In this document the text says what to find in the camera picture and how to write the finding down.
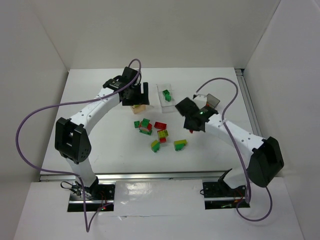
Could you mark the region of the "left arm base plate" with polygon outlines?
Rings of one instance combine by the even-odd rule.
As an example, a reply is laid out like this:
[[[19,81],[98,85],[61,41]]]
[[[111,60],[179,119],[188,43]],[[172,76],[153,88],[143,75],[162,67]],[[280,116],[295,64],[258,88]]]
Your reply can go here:
[[[62,181],[60,183],[62,189],[68,190],[69,200],[67,212],[80,213],[84,211],[83,207],[83,190],[80,184],[76,181],[67,182]],[[96,212],[101,208],[101,212],[113,212],[114,211],[114,199],[115,199],[115,182],[107,182],[98,185],[97,192],[88,193],[85,192],[85,203],[87,212]]]

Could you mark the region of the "dark green lego cube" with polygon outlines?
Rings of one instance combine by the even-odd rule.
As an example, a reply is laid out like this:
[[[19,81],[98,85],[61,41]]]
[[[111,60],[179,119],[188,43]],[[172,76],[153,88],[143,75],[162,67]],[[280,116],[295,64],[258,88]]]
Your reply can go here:
[[[162,91],[162,94],[163,94],[164,96],[167,96],[167,95],[170,94],[170,92],[166,89],[166,90],[163,90],[163,91]]]

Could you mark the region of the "yellow green red lego stack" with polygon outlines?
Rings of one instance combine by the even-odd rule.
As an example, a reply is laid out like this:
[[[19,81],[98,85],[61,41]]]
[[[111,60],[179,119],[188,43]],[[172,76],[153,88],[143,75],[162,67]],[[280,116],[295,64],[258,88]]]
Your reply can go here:
[[[182,150],[186,145],[187,145],[187,140],[186,139],[181,139],[181,140],[176,140],[173,142],[174,150],[175,151],[180,151]]]

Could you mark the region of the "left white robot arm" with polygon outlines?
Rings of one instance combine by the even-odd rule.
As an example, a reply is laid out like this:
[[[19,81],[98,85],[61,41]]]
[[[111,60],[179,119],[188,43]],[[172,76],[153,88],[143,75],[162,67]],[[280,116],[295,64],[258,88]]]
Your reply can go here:
[[[121,75],[107,80],[93,102],[70,118],[59,118],[55,124],[54,148],[66,159],[85,192],[95,196],[99,180],[93,172],[89,155],[89,135],[95,125],[118,104],[149,104],[148,83],[141,83],[141,73],[126,66]]]

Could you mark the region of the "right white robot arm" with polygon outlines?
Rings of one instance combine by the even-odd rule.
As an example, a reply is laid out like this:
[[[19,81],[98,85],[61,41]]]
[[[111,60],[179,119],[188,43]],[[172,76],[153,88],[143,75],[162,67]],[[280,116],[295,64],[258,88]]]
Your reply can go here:
[[[184,128],[192,132],[211,134],[240,153],[243,164],[239,169],[228,170],[222,181],[236,189],[247,183],[265,188],[284,167],[284,160],[278,140],[254,135],[222,117],[217,110],[204,106],[199,108],[186,97],[175,108],[185,117]]]

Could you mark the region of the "red lego brick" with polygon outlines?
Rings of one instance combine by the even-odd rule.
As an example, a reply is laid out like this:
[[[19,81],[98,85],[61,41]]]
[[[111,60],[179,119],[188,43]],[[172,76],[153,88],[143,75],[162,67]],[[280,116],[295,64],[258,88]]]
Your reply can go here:
[[[167,124],[166,123],[163,123],[163,122],[158,122],[156,121],[154,123],[154,127],[158,130],[166,130],[167,129]]]

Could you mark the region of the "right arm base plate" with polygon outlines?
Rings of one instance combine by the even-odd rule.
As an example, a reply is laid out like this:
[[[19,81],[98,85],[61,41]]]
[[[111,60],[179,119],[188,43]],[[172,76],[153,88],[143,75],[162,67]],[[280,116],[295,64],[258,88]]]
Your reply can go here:
[[[245,185],[230,188],[225,183],[225,176],[231,169],[225,171],[218,180],[206,180],[202,182],[199,193],[204,197],[204,208],[206,210],[249,208],[245,201]]]

